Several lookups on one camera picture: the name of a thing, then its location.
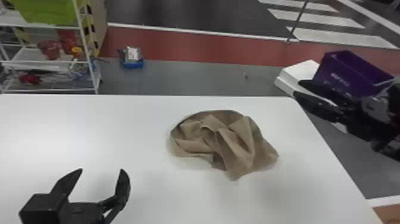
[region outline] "white shelf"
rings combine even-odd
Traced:
[[[40,75],[41,82],[38,85],[21,83],[19,81],[20,74],[12,75],[2,73],[0,83],[4,86],[3,93],[24,93],[24,92],[76,92],[76,91],[95,91],[100,84],[101,72],[100,68],[94,71],[96,86],[93,87],[93,82],[90,75],[79,80],[68,78],[66,74],[44,74]]]
[[[14,58],[12,58],[11,61],[3,62],[2,65],[17,70],[39,69],[68,72],[68,68],[71,66],[71,63],[73,63],[72,58],[72,55],[64,54],[63,51],[61,51],[61,56],[59,59],[49,61],[39,49],[23,47],[14,56]]]
[[[79,30],[78,25],[57,26],[46,23],[28,23],[17,10],[7,10],[4,15],[0,15],[0,26]]]

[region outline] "red cup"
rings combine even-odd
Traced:
[[[60,44],[57,41],[42,41],[37,47],[46,56],[47,60],[57,60],[60,58]]]

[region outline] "blue container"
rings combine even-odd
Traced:
[[[377,95],[394,77],[351,51],[336,51],[325,53],[314,80],[361,98]]]

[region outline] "gray floor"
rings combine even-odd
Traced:
[[[146,61],[124,70],[118,59],[101,63],[101,94],[286,96],[273,85],[282,68],[177,61]],[[366,198],[400,194],[400,163],[376,154],[370,144],[309,114],[325,141]]]

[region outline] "white table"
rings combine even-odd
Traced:
[[[83,174],[70,201],[132,191],[115,224],[381,223],[300,106],[290,98],[0,95],[0,223],[20,223],[29,197]],[[280,154],[269,170],[228,181],[196,158],[175,158],[170,129],[201,110],[251,116]]]

